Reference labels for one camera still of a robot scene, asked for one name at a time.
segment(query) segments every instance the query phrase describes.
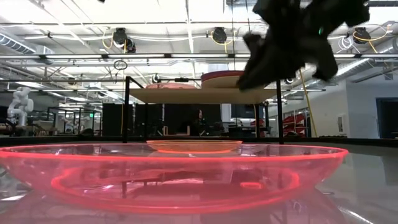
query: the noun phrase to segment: plate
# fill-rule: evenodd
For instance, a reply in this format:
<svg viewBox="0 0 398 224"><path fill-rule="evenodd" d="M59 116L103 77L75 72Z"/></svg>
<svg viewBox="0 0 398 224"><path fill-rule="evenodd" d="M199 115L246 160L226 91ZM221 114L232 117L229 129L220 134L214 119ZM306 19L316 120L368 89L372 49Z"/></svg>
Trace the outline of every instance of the plate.
<svg viewBox="0 0 398 224"><path fill-rule="evenodd" d="M153 88L172 88L172 89L194 89L193 85L183 83L156 83L145 86L146 89Z"/></svg>
<svg viewBox="0 0 398 224"><path fill-rule="evenodd" d="M0 148L0 163L38 192L90 209L215 213L288 200L331 175L348 151L242 144L239 155L150 156L147 144Z"/></svg>
<svg viewBox="0 0 398 224"><path fill-rule="evenodd" d="M218 71L201 76L202 88L237 88L236 82L243 71Z"/></svg>
<svg viewBox="0 0 398 224"><path fill-rule="evenodd" d="M158 152L186 154L219 154L237 149L242 141L153 140L148 146Z"/></svg>

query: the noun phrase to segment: pink tray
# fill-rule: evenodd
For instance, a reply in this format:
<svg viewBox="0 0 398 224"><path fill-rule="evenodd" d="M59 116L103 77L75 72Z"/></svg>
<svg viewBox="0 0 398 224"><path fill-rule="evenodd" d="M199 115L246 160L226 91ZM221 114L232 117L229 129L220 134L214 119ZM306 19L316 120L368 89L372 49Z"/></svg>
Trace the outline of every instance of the pink tray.
<svg viewBox="0 0 398 224"><path fill-rule="evenodd" d="M286 200L312 188L348 151L243 144L238 156L149 156L146 144L0 148L0 163L39 192L88 208L213 213Z"/></svg>

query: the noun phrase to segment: wooden shelf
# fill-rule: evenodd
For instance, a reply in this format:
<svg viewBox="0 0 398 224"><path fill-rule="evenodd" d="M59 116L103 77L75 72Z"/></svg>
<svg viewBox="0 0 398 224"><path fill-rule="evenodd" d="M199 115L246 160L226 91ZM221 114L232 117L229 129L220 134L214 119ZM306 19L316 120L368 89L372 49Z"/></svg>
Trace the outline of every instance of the wooden shelf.
<svg viewBox="0 0 398 224"><path fill-rule="evenodd" d="M130 89L130 95L144 103L175 104L257 104L276 95L276 90L240 92L235 88L207 89Z"/></svg>

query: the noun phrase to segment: white robot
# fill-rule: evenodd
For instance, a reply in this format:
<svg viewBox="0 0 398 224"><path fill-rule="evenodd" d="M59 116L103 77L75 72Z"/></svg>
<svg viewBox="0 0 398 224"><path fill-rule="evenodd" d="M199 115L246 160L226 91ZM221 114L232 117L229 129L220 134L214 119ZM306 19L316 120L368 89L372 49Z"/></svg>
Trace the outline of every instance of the white robot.
<svg viewBox="0 0 398 224"><path fill-rule="evenodd" d="M33 100L29 99L28 94L30 93L30 88L19 87L17 91L14 92L14 99L9 105L7 113L11 122L16 123L16 116L18 116L18 125L26 126L27 113L33 111Z"/></svg>

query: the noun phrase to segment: white wall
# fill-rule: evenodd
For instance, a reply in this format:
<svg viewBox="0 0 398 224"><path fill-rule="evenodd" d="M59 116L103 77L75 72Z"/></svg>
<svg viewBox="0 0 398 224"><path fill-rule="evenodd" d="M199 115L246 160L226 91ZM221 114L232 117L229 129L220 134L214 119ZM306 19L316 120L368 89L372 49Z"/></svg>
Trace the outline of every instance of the white wall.
<svg viewBox="0 0 398 224"><path fill-rule="evenodd" d="M348 122L348 103L346 97L346 83L339 82L336 86L326 86L326 91L312 92L308 96L312 108L315 126L317 128L318 136L337 136L341 135L338 130L337 117L345 114L343 121L343 129L345 134L349 136L349 122ZM283 105L283 113L299 110L307 107L307 101L288 101L287 105ZM277 108L270 108L270 117L277 115ZM315 137L315 132L312 131L312 137Z"/></svg>
<svg viewBox="0 0 398 224"><path fill-rule="evenodd" d="M347 85L351 138L379 138L376 98L398 97L397 85Z"/></svg>

